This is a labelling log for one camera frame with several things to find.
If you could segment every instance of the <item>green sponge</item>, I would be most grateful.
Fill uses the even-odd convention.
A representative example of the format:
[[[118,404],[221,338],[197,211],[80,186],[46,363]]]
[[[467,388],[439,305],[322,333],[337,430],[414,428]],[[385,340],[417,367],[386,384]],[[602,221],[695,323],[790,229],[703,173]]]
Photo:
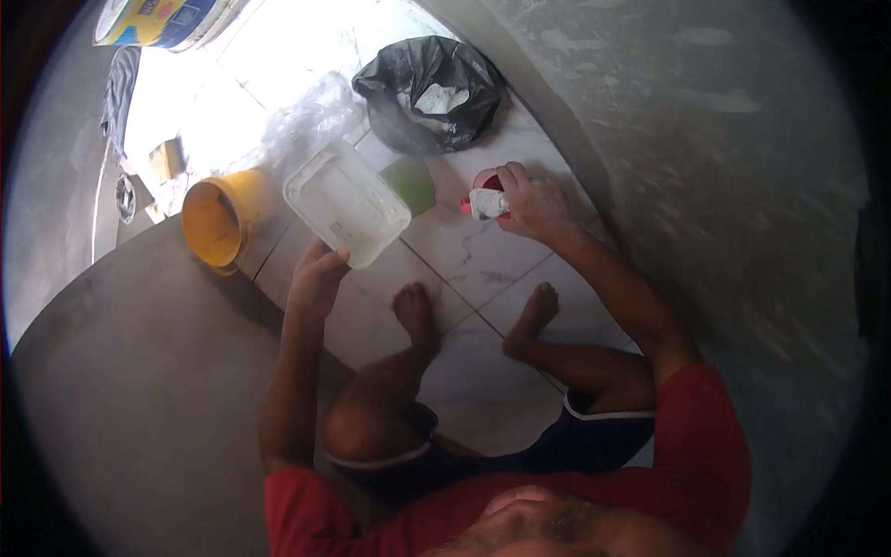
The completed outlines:
[[[420,157],[403,157],[381,170],[380,177],[405,201],[412,217],[436,205],[436,187]]]

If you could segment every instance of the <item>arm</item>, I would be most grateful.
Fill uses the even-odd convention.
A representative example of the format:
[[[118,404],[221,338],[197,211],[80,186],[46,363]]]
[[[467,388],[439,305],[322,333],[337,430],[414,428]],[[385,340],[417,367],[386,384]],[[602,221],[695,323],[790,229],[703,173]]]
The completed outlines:
[[[260,460],[271,476],[282,468],[312,468],[315,403],[324,320],[334,306],[349,254],[315,239],[297,263],[282,325],[282,344],[260,415]]]
[[[657,387],[702,359],[665,296],[616,252],[573,222],[559,186],[530,180],[516,162],[499,167],[498,178],[511,205],[511,218],[499,218],[502,228],[548,246],[591,284],[616,323],[652,365]]]

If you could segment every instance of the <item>leg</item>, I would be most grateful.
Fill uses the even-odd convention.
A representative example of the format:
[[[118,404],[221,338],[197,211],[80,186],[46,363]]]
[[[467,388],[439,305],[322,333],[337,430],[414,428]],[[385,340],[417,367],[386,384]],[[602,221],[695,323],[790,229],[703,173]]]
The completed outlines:
[[[504,339],[504,353],[592,397],[590,414],[653,410],[656,385],[642,356],[613,348],[551,344],[538,339],[558,311],[553,287],[548,283],[536,286],[523,315]]]
[[[419,283],[407,284],[393,298],[399,323],[412,346],[369,365],[334,398],[325,416],[323,441],[328,453],[351,462],[375,462],[412,451],[428,438],[436,416],[414,402],[421,377],[439,351],[433,308]]]

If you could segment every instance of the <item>clear plastic lid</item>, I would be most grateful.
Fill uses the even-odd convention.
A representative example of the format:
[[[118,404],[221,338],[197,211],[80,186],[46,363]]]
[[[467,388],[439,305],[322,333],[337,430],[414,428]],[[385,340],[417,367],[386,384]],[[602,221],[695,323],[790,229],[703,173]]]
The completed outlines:
[[[408,206],[342,139],[328,143],[289,176],[283,193],[333,250],[349,249],[354,269],[369,266],[412,222]]]

